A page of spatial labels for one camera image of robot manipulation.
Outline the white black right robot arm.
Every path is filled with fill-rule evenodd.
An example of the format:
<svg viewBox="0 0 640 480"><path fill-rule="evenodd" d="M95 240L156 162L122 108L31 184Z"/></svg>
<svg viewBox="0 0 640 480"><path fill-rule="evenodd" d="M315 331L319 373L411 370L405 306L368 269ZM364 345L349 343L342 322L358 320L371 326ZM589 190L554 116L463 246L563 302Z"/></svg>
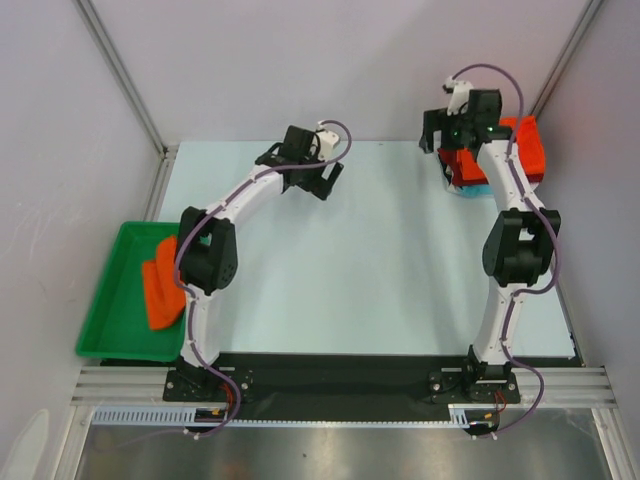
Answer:
<svg viewBox="0 0 640 480"><path fill-rule="evenodd" d="M432 400L515 402L513 334L526 297L547 291L536 284L557 249L561 217L544 207L526 176L516 145L518 128L500 122L500 91L454 79L443 89L449 104L425 112L419 145L438 155L468 150L493 191L498 215L482 250L489 293L479 333L459 370L431 374Z"/></svg>

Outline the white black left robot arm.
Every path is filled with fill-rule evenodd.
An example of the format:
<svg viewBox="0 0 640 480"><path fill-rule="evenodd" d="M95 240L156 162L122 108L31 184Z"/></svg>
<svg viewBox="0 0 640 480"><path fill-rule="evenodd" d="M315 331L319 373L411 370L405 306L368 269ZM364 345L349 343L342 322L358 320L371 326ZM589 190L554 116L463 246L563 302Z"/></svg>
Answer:
<svg viewBox="0 0 640 480"><path fill-rule="evenodd" d="M322 120L312 129L291 125L282 141L261 154L246 178L204 209L189 207L179 225L173 280L183 291L185 337L163 398L169 402L207 402L221 386L241 395L231 378L215 369L219 358L220 296L238 271L237 230L268 201L293 187L320 200L328 198L342 173L340 143L350 145L349 129Z"/></svg>

